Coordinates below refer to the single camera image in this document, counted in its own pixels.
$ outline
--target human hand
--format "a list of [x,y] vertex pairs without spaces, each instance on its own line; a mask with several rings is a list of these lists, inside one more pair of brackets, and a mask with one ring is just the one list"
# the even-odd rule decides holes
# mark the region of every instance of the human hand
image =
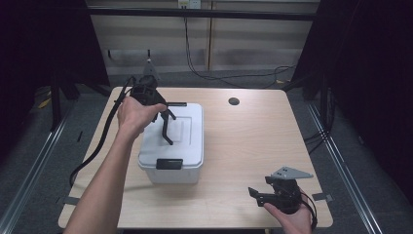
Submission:
[[119,130],[131,134],[135,139],[143,133],[156,114],[166,110],[167,107],[160,103],[145,106],[133,97],[125,97],[118,108]]
[[[302,194],[301,198],[304,202],[308,202],[305,195]],[[303,204],[300,205],[300,208],[294,214],[284,214],[269,203],[265,203],[264,208],[280,222],[285,234],[310,234],[312,232],[311,213]]]

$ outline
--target wooden table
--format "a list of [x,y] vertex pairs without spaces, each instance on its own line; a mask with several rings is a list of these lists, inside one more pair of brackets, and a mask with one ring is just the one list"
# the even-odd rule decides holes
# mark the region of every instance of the wooden table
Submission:
[[[87,152],[91,155],[121,88],[113,90]],[[274,90],[159,88],[167,101],[199,103],[204,109],[205,160],[197,184],[153,184],[137,165],[142,136],[132,149],[119,228],[272,228],[280,224],[257,207],[248,187],[272,193],[265,183],[282,166],[313,174],[298,179],[309,195],[321,193],[319,180],[286,94]],[[231,105],[229,98],[240,104]],[[103,161],[115,134],[114,119],[97,157],[77,176],[69,196],[81,197]],[[324,200],[316,202],[318,227],[332,217]],[[58,224],[74,210],[65,205]]]

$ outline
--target white plastic container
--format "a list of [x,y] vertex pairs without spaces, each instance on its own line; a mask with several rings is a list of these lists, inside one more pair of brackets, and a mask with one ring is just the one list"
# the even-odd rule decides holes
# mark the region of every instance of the white plastic container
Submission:
[[167,136],[162,137],[161,116],[149,124],[143,133],[138,155],[139,167],[153,183],[196,183],[204,162],[204,113],[199,104],[170,106]]

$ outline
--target white wall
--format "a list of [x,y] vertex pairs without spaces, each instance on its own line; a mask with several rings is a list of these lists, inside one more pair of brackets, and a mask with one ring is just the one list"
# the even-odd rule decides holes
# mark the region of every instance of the white wall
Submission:
[[[89,0],[89,6],[177,8],[177,0]],[[319,1],[211,1],[203,9],[314,13]],[[183,18],[92,16],[108,74],[141,72],[147,50],[159,72],[189,70]],[[311,23],[262,19],[188,19],[197,70],[272,69],[301,55]],[[111,51],[112,58],[107,56]]]

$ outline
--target black cord on floor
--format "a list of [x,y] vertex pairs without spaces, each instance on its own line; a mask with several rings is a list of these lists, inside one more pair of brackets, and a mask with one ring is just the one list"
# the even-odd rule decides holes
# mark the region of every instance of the black cord on floor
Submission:
[[324,139],[330,135],[332,128],[333,128],[333,123],[334,123],[335,107],[336,107],[336,100],[331,90],[329,90],[329,100],[328,100],[328,108],[327,108],[327,113],[328,113],[327,124],[324,127],[324,130],[322,132],[319,132],[319,133],[313,134],[312,136],[308,136],[304,138],[304,141],[306,142],[307,145],[313,144],[319,141],[319,143],[309,151],[309,154],[312,154],[324,142]]

